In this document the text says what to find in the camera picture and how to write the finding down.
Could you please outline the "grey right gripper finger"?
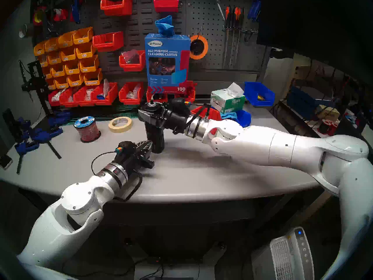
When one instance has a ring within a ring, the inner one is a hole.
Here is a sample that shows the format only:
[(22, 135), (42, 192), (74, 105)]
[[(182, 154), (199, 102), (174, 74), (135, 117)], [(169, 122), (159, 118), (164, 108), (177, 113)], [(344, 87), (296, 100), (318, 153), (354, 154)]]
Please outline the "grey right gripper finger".
[(159, 110), (139, 109), (138, 118), (144, 123), (148, 123), (150, 125), (159, 125)]

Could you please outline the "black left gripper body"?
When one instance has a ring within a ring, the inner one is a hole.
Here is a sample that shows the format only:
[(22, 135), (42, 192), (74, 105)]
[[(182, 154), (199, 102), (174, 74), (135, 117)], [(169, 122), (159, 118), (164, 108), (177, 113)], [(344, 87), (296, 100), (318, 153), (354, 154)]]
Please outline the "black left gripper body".
[(138, 172), (143, 167), (141, 166), (141, 156), (138, 156), (136, 152), (122, 152), (122, 166), (125, 171), (126, 179), (135, 173)]

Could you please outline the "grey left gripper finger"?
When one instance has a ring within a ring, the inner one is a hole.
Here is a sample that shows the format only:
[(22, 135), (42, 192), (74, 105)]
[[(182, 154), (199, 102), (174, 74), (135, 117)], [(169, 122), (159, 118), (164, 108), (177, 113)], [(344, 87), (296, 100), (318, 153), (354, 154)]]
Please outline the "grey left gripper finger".
[(146, 140), (136, 143), (135, 146), (135, 152), (138, 156), (150, 156), (153, 143), (151, 140)]
[(154, 161), (150, 160), (151, 150), (141, 151), (141, 166), (146, 169), (152, 169), (154, 167)]

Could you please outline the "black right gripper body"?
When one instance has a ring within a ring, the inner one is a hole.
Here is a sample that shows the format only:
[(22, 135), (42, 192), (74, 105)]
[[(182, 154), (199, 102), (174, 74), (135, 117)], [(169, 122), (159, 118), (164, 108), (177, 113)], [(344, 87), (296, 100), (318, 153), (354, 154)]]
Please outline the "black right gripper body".
[(152, 106), (152, 134), (162, 134), (164, 129), (173, 130), (174, 134), (183, 133), (189, 118), (188, 106)]

